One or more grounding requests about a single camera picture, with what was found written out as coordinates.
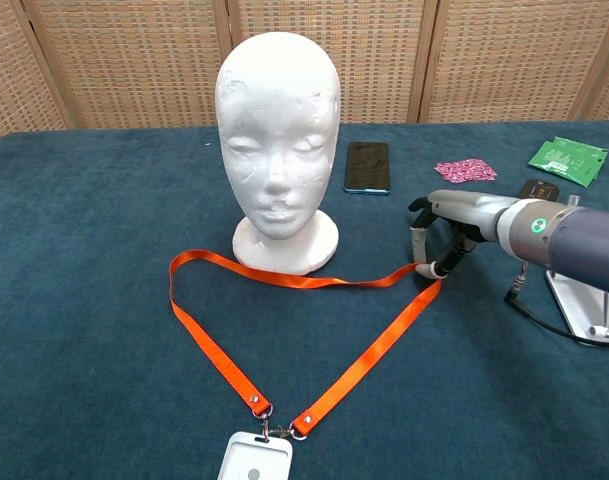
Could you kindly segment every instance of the black cable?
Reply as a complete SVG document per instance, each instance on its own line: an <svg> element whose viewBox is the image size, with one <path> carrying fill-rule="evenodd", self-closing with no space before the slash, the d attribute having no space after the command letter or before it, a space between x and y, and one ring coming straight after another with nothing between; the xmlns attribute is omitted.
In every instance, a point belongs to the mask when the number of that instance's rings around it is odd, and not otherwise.
<svg viewBox="0 0 609 480"><path fill-rule="evenodd" d="M578 337L577 335L573 335L572 333L565 332L564 330L560 330L559 328L555 328L552 325L549 325L548 323L543 322L531 310L526 308L522 304L522 302L520 302L517 299L517 292L513 288L511 288L508 292L506 292L506 295L504 296L504 301L506 303L508 303L511 307L513 307L515 310L520 312L522 315L524 315L526 318L533 320L540 327L543 327L550 332L556 333L558 335L561 335L562 337L569 338L576 342L583 343L585 345L593 345L596 347L609 347L609 342L600 342L599 340L592 340L590 338Z"/></svg>

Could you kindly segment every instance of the black phone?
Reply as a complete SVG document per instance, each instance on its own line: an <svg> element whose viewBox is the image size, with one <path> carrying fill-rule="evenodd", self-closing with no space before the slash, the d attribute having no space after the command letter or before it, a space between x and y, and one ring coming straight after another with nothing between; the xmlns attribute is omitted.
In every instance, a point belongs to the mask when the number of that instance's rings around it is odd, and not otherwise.
<svg viewBox="0 0 609 480"><path fill-rule="evenodd" d="M344 191L370 195L390 193L387 143L351 142L348 145Z"/></svg>

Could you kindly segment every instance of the teal tablecloth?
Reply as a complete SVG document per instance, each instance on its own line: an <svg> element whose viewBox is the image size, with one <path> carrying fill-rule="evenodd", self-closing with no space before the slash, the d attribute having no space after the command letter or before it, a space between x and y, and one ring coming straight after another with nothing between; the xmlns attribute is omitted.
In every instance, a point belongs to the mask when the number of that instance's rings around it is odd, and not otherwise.
<svg viewBox="0 0 609 480"><path fill-rule="evenodd" d="M609 155L583 189L527 166L555 135L609 149L609 122L342 126L322 208L333 259L314 275L370 280L410 258L408 204L438 188L515 195L559 184L609 210ZM389 143L390 196L342 191L349 141ZM447 184L478 157L493 182ZM242 213L215 128L0 139L0 479L215 478L229 436L259 422L174 318L168 265L232 258ZM431 233L430 254L447 240ZM439 299L301 443L292 479L609 478L609 350L529 323L502 297L519 265L479 246ZM298 292L197 264L177 299L288 424L425 285ZM563 318L540 269L524 302Z"/></svg>

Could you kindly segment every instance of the id card holder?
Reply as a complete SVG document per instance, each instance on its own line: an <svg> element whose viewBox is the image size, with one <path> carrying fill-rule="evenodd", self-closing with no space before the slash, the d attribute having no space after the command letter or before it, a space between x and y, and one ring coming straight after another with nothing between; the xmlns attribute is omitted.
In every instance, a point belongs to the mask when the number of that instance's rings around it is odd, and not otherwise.
<svg viewBox="0 0 609 480"><path fill-rule="evenodd" d="M237 432L228 441L217 480L287 480L292 456L288 440L264 442L256 433Z"/></svg>

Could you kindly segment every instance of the mannequin face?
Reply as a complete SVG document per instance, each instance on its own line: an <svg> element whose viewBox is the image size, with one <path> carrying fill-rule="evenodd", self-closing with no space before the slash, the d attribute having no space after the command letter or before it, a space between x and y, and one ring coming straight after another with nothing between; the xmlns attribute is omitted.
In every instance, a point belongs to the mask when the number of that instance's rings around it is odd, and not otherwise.
<svg viewBox="0 0 609 480"><path fill-rule="evenodd" d="M218 79L216 100L231 187L255 228L269 238L290 238L324 197L337 142L339 91L327 81L320 84L315 72L308 79L228 72Z"/></svg>

